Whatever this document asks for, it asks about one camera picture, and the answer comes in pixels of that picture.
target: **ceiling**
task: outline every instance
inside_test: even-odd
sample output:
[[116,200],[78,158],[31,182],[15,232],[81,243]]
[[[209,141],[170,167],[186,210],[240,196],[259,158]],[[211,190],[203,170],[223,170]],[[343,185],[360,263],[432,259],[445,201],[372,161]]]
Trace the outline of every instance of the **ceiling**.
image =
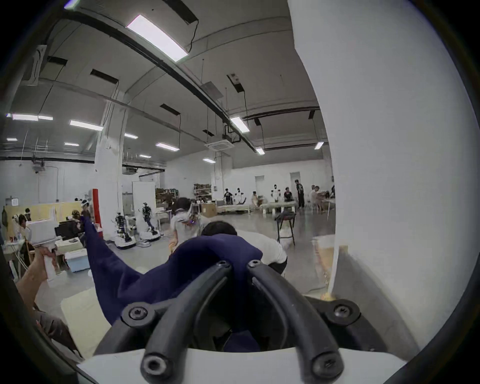
[[[214,102],[228,116],[246,119],[252,114],[305,109],[260,117],[261,126],[248,120],[250,132],[244,136],[254,146],[313,143],[317,137],[326,140],[320,111],[316,111],[313,121],[308,119],[307,108],[318,109],[318,103],[294,49],[287,0],[184,3],[199,22],[191,52],[177,63],[124,28],[142,14],[188,50],[197,23],[186,24],[163,1],[81,0],[76,10],[132,36],[195,87],[212,82],[223,95]],[[69,120],[102,124],[106,98],[116,97],[116,91],[125,93],[121,101],[132,107],[128,109],[127,132],[139,136],[137,140],[125,138],[124,158],[164,165],[176,157],[204,150],[206,142],[222,139],[222,121],[206,104],[151,61],[103,32],[77,21],[60,20],[48,36],[47,54],[66,59],[67,64],[46,62],[37,86],[18,88],[10,112],[41,113],[53,116],[54,120],[6,119],[0,137],[3,155],[22,149],[30,155],[36,148],[39,153],[92,158],[98,134],[72,127]],[[118,79],[118,84],[92,76],[92,69]],[[235,90],[227,77],[229,73],[238,76],[245,92]],[[163,103],[180,112],[180,116],[162,109]],[[170,128],[159,123],[162,121]],[[171,126],[179,127],[180,123],[179,138],[178,131]],[[214,137],[203,132],[205,129]],[[7,137],[16,137],[18,141],[8,143]],[[157,142],[179,146],[179,140],[177,152],[155,147]],[[64,142],[79,146],[66,147]],[[244,142],[236,146],[248,148]],[[139,154],[151,158],[141,160]]]

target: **man with dark hair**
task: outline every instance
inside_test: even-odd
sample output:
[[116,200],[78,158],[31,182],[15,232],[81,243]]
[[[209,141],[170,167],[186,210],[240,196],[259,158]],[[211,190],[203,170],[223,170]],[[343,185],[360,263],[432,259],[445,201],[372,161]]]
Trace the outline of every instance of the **man with dark hair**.
[[209,220],[196,213],[192,213],[192,202],[186,197],[177,199],[172,207],[173,217],[170,221],[170,230],[173,238],[168,247],[173,252],[177,245],[184,241],[198,236]]
[[285,188],[285,193],[283,194],[283,200],[288,203],[290,201],[293,201],[293,195],[292,192],[290,192],[290,188],[286,187]]
[[262,263],[282,274],[287,266],[287,254],[282,246],[274,239],[256,232],[237,231],[225,221],[212,221],[202,231],[202,236],[213,236],[219,233],[240,236],[247,243],[262,251]]
[[233,202],[232,202],[232,192],[229,192],[228,191],[228,188],[225,188],[225,194],[223,195],[223,197],[225,197],[225,204],[227,205],[232,205]]
[[299,180],[295,180],[295,184],[297,185],[297,193],[299,196],[299,208],[305,207],[305,197],[303,196],[303,185],[300,184]]

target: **pillar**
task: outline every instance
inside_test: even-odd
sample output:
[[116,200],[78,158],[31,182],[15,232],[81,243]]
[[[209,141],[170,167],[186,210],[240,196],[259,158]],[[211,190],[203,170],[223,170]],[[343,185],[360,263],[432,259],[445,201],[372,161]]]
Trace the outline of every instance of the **pillar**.
[[[125,94],[116,91],[114,98],[122,101]],[[128,110],[107,102],[102,117],[103,130],[98,135],[95,152],[96,187],[98,205],[105,240],[115,235],[115,216],[123,214],[121,194],[121,165],[123,140],[127,126]]]

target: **white t-shirt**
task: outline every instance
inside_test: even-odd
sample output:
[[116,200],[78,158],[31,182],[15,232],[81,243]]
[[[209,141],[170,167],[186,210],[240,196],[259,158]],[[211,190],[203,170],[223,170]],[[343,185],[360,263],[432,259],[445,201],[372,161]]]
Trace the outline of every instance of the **white t-shirt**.
[[188,221],[190,213],[182,211],[178,212],[175,216],[172,217],[170,221],[170,229],[173,232],[177,231],[177,236],[179,239],[178,245],[182,244],[184,241],[191,239],[192,237],[199,236],[205,226],[210,222],[209,219],[202,215],[197,215],[197,220],[193,225],[186,225],[183,222]]
[[262,251],[262,263],[264,264],[280,264],[287,259],[287,254],[275,239],[262,235],[261,233],[239,230],[237,230],[237,235]]

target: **black t-shirt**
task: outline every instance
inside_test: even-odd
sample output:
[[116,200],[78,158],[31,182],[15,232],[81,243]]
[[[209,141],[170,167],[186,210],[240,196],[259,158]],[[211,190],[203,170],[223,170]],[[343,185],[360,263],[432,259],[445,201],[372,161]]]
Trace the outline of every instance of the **black t-shirt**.
[[283,194],[285,201],[293,201],[292,192],[288,191]]

